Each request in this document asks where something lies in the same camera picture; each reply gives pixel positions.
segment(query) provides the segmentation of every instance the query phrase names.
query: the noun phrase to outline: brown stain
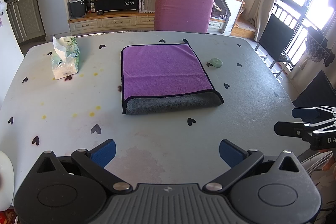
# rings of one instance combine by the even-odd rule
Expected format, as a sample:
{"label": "brown stain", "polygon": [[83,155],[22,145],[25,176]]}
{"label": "brown stain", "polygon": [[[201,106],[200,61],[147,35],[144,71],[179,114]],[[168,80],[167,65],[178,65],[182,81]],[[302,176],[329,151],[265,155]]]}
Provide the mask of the brown stain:
{"label": "brown stain", "polygon": [[165,172],[163,166],[147,150],[140,150],[137,146],[126,150],[125,156],[117,156],[111,161],[107,170],[117,170],[118,177],[129,183],[162,183],[161,174]]}

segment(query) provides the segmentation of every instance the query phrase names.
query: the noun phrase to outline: wooden countertop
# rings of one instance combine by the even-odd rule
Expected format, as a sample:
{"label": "wooden countertop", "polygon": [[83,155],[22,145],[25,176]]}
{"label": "wooden countertop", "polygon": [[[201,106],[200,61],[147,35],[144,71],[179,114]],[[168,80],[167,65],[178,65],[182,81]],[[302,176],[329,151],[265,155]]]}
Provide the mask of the wooden countertop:
{"label": "wooden countertop", "polygon": [[87,13],[83,18],[69,19],[68,23],[75,23],[85,20],[98,19],[98,18],[109,18],[109,17],[131,17],[131,16],[154,16],[153,13],[142,13],[139,14],[138,11],[116,11],[116,12],[105,12],[102,16],[98,16],[97,13]]}

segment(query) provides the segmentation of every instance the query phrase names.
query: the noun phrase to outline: folded microfiber towel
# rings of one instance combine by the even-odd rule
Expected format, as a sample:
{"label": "folded microfiber towel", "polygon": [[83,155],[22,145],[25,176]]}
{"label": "folded microfiber towel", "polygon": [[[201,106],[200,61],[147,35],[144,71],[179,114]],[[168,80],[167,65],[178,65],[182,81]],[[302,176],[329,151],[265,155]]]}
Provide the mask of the folded microfiber towel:
{"label": "folded microfiber towel", "polygon": [[189,44],[135,45],[121,52],[123,114],[224,103]]}

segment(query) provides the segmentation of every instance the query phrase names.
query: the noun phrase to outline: kitchen cabinet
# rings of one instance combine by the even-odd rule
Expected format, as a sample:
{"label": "kitchen cabinet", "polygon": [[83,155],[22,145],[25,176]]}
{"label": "kitchen cabinet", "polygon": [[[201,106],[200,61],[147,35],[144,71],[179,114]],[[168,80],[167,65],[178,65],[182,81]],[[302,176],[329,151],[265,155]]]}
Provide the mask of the kitchen cabinet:
{"label": "kitchen cabinet", "polygon": [[16,38],[17,42],[18,43],[23,42],[24,40],[23,40],[22,34],[20,33],[20,28],[19,28],[18,22],[16,20],[13,3],[8,4],[7,14],[8,14],[8,17],[9,17],[10,24],[12,25],[12,29],[13,29],[13,32],[14,32],[14,35],[15,35],[15,38]]}
{"label": "kitchen cabinet", "polygon": [[18,43],[45,35],[37,0],[12,0],[8,16]]}

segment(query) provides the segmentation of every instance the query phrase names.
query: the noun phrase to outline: trash bin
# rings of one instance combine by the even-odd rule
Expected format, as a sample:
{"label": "trash bin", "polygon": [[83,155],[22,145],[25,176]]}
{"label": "trash bin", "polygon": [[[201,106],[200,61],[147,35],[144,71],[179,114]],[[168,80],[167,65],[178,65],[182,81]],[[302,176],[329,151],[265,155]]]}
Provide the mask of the trash bin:
{"label": "trash bin", "polygon": [[82,17],[86,13],[85,0],[69,1],[72,17]]}

